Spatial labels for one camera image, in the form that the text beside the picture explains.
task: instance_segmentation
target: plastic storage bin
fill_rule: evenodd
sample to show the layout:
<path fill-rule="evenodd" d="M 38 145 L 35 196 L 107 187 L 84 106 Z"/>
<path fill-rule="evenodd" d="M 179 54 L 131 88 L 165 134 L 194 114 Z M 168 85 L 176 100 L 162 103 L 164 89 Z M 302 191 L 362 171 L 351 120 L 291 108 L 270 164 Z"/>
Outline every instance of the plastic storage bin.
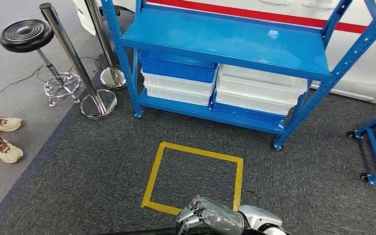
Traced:
<path fill-rule="evenodd" d="M 274 125 L 280 125 L 284 128 L 285 115 L 271 114 L 262 111 L 240 108 L 232 105 L 222 104 L 215 101 L 217 91 L 212 96 L 212 111 L 220 114 L 226 114 L 232 117 L 242 118 L 251 121 L 262 121 Z"/>
<path fill-rule="evenodd" d="M 142 75 L 145 77 L 143 84 L 149 87 L 160 87 L 163 89 L 172 89 L 182 92 L 194 93 L 210 97 L 214 90 L 214 84 L 217 73 L 215 73 L 212 83 L 198 82 L 187 79 L 168 77 L 146 73 L 142 68 Z"/>
<path fill-rule="evenodd" d="M 246 109 L 259 110 L 267 113 L 274 113 L 279 115 L 287 115 L 290 108 L 296 105 L 297 102 L 280 102 L 273 99 L 261 99 L 256 97 L 243 96 L 243 94 L 230 92 L 217 88 L 217 96 L 215 101 L 222 104 L 238 106 Z"/>
<path fill-rule="evenodd" d="M 139 60 L 144 72 L 192 81 L 212 83 L 217 63 L 171 53 L 141 50 Z"/>
<path fill-rule="evenodd" d="M 244 96 L 297 102 L 306 91 L 307 80 L 271 72 L 220 65 L 217 85 L 220 90 Z"/>
<path fill-rule="evenodd" d="M 169 99 L 184 103 L 208 106 L 209 95 L 198 95 L 195 93 L 182 92 L 178 90 L 164 89 L 161 87 L 145 85 L 147 95 L 155 98 Z"/>

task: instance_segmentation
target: yellow floor tape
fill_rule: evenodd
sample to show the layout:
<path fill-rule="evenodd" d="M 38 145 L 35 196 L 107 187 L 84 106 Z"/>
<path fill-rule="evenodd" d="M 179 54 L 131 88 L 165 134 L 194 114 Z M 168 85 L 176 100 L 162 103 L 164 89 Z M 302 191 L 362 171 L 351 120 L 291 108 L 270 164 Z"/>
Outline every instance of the yellow floor tape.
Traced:
<path fill-rule="evenodd" d="M 198 155 L 205 156 L 205 157 L 217 158 L 217 159 L 236 163 L 237 167 L 236 167 L 236 173 L 235 173 L 233 210 L 234 211 L 238 210 L 238 207 L 240 206 L 240 197 L 241 197 L 241 181 L 243 179 L 243 159 L 242 158 L 230 156 L 227 154 L 214 153 L 214 152 L 210 152 L 207 150 L 191 148 L 191 147 L 168 143 L 168 142 L 161 142 L 159 144 L 158 152 L 156 153 L 155 161 L 152 166 L 152 171 L 150 172 L 148 184 L 146 186 L 145 195 L 143 196 L 142 205 L 141 205 L 142 208 L 149 207 L 160 212 L 174 214 L 174 215 L 177 215 L 181 211 L 180 208 L 175 208 L 175 207 L 171 207 L 171 206 L 167 206 L 167 205 L 150 201 L 150 198 L 152 196 L 153 186 L 156 181 L 156 176 L 158 175 L 159 165 L 161 164 L 162 155 L 164 154 L 165 148 L 170 148 L 170 149 L 174 149 L 178 151 L 198 154 Z"/>

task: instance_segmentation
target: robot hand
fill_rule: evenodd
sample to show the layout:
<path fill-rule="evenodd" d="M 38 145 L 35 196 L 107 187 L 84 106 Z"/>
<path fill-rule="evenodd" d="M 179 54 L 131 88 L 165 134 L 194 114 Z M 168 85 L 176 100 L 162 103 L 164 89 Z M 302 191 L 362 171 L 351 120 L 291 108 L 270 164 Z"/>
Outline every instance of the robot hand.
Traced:
<path fill-rule="evenodd" d="M 197 196 L 178 214 L 177 225 L 182 233 L 203 224 L 220 235 L 241 235 L 244 230 L 244 219 L 240 213 L 209 198 Z"/>
<path fill-rule="evenodd" d="M 206 197 L 195 197 L 177 217 L 178 235 L 207 225 L 220 235 L 289 235 L 282 220 L 263 209 L 240 205 L 238 212 Z"/>

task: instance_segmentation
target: shoe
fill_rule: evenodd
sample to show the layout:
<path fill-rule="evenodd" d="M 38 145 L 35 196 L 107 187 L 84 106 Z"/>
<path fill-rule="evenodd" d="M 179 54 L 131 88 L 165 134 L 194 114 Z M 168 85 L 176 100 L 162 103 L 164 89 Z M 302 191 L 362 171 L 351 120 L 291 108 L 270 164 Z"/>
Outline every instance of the shoe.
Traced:
<path fill-rule="evenodd" d="M 0 131 L 15 131 L 21 126 L 21 119 L 19 118 L 1 118 L 0 117 Z"/>
<path fill-rule="evenodd" d="M 24 153 L 5 139 L 0 139 L 0 159 L 5 163 L 16 163 Z"/>

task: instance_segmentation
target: blue plastic bin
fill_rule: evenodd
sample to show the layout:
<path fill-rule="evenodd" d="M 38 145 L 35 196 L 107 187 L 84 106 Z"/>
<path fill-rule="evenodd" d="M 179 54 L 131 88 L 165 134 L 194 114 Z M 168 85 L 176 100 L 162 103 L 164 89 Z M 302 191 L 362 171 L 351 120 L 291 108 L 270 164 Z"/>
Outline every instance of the blue plastic bin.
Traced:
<path fill-rule="evenodd" d="M 284 119 L 286 116 L 279 114 L 272 114 L 263 111 L 257 111 L 252 109 L 241 108 L 237 106 L 232 106 L 228 104 L 217 103 L 215 97 L 217 95 L 217 90 L 214 90 L 212 95 L 212 111 L 220 114 L 226 114 L 232 117 L 241 118 L 250 121 L 260 121 L 264 123 L 271 123 L 274 125 L 279 125 L 284 128 Z"/>
<path fill-rule="evenodd" d="M 146 73 L 212 83 L 217 63 L 171 53 L 141 50 L 139 60 Z"/>

